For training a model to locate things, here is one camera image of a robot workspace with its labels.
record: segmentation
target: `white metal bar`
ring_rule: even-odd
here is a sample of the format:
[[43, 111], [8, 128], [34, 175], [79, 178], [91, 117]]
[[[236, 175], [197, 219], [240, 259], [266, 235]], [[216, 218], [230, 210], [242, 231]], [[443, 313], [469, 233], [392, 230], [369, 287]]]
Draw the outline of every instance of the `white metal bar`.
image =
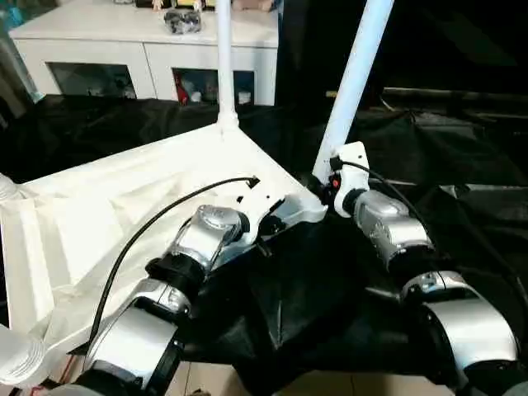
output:
[[328, 182], [331, 173], [330, 158], [336, 149], [347, 141], [348, 131], [356, 116], [393, 3], [394, 0], [366, 2], [323, 142], [313, 166], [313, 174], [322, 183]]
[[231, 2], [216, 2], [218, 24], [218, 83], [219, 83], [219, 123], [223, 126], [238, 124], [234, 110], [233, 67], [231, 64]]

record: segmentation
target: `small figurine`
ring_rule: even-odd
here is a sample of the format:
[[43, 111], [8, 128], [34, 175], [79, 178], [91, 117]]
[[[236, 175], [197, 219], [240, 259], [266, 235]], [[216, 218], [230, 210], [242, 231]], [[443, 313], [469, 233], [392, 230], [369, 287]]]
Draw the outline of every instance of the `small figurine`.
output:
[[218, 75], [208, 72], [205, 77], [205, 91], [202, 97], [208, 103], [218, 103]]
[[194, 10], [170, 9], [163, 17], [165, 25], [175, 35], [196, 33], [201, 30], [201, 13]]
[[164, 0], [152, 0], [152, 9], [154, 11], [162, 11]]
[[233, 10], [262, 10], [269, 12], [273, 6], [273, 0], [233, 0]]
[[201, 92], [200, 91], [194, 91], [191, 95], [191, 101], [193, 103], [200, 103], [201, 102]]

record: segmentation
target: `shelf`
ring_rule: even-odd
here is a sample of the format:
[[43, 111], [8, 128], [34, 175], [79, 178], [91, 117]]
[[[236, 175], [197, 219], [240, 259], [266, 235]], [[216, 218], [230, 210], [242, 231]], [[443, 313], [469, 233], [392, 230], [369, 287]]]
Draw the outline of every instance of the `shelf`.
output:
[[64, 95], [135, 99], [130, 73], [123, 64], [48, 63]]
[[[165, 11], [154, 12], [111, 0], [74, 0], [10, 32], [13, 39], [107, 40], [187, 45], [216, 45], [215, 12], [204, 12], [202, 30], [173, 35]], [[277, 48], [276, 12], [232, 11], [234, 47]]]
[[[218, 103], [218, 77], [216, 70], [195, 68], [172, 68], [177, 88], [178, 101], [186, 104], [193, 100], [193, 93], [200, 93], [198, 102]], [[254, 72], [233, 71], [234, 100], [237, 105], [254, 104]]]

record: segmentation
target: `black cable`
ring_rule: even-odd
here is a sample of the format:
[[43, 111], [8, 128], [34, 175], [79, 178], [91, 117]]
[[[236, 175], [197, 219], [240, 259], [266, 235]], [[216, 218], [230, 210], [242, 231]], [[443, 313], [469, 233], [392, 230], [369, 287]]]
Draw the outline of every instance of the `black cable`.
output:
[[385, 187], [387, 187], [388, 189], [390, 189], [408, 208], [409, 210], [412, 212], [412, 214], [414, 215], [414, 217], [416, 217], [418, 219], [418, 221], [420, 223], [422, 223], [423, 225], [423, 228], [426, 230], [427, 232], [427, 236], [429, 237], [429, 239], [431, 240], [431, 243], [433, 244], [433, 246], [437, 247], [438, 248], [438, 244], [435, 242], [435, 240], [433, 239], [432, 237], [432, 234], [431, 234], [431, 230], [430, 230], [430, 227], [427, 225], [427, 221], [423, 218], [423, 216], [420, 214], [420, 212], [418, 211], [418, 209], [416, 208], [416, 206], [414, 206], [410, 200], [408, 200], [404, 194], [402, 194], [395, 186], [393, 186], [389, 181], [387, 181], [387, 179], [385, 179], [383, 176], [381, 176], [379, 173], [377, 173], [376, 171], [373, 171], [372, 169], [369, 169], [367, 167], [364, 167], [363, 165], [360, 165], [359, 163], [349, 163], [348, 161], [341, 161], [339, 160], [339, 162], [342, 164], [342, 165], [350, 165], [351, 167], [357, 167], [358, 169], [362, 170], [362, 171], [365, 171], [367, 173], [369, 173], [374, 179], [377, 179], [379, 182], [381, 182], [381, 184], [383, 184]]
[[108, 279], [106, 280], [105, 287], [101, 294], [101, 299], [99, 300], [99, 305], [97, 306], [96, 316], [93, 319], [92, 330], [90, 332], [90, 338], [88, 339], [88, 348], [91, 346], [93, 340], [95, 339], [97, 335], [97, 332], [99, 331], [99, 326], [101, 325], [102, 313], [105, 309], [105, 304], [106, 304], [106, 301], [108, 300], [108, 295], [110, 294], [110, 289], [112, 287], [112, 284], [114, 283], [114, 279], [116, 278], [117, 271], [119, 270], [121, 263], [125, 259], [126, 253], [130, 250], [132, 245], [139, 239], [139, 237], [147, 229], [149, 229], [149, 227], [152, 224], [154, 224], [160, 217], [165, 215], [170, 209], [180, 205], [181, 203], [185, 202], [186, 200], [189, 200], [190, 198], [194, 198], [195, 196], [198, 196], [202, 192], [206, 192], [215, 187], [222, 186], [223, 184], [228, 184], [228, 183], [233, 183], [233, 182], [250, 182], [250, 187], [253, 187], [259, 181], [256, 177], [234, 177], [234, 178], [226, 179], [223, 181], [217, 181], [216, 183], [209, 184], [208, 186], [202, 187], [199, 190], [193, 191], [191, 194], [187, 194], [186, 196], [183, 196], [182, 198], [175, 200], [170, 205], [165, 206], [163, 209], [157, 212], [157, 214], [155, 214], [149, 221], [147, 221], [144, 225], [142, 225], [141, 228], [132, 236], [132, 238], [129, 240], [129, 242], [126, 243], [126, 245], [121, 250], [121, 253], [115, 260], [114, 266], [112, 267], [110, 274], [108, 275]]

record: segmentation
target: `robotic arm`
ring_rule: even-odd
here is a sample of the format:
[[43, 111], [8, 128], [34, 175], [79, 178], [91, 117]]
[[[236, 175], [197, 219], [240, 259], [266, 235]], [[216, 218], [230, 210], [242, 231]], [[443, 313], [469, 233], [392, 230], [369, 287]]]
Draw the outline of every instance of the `robotic arm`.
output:
[[506, 319], [460, 274], [445, 268], [424, 225], [399, 200], [368, 185], [362, 143], [337, 152], [335, 211], [352, 218], [400, 288], [429, 378], [464, 394], [528, 394], [528, 374]]
[[182, 358], [190, 308], [220, 252], [235, 243], [249, 247], [257, 236], [254, 228], [282, 202], [269, 194], [255, 202], [258, 190], [243, 199], [252, 202], [238, 206], [249, 210], [251, 220], [236, 209], [200, 206], [165, 254], [146, 266], [149, 277], [97, 334], [78, 380], [50, 394], [165, 394]]

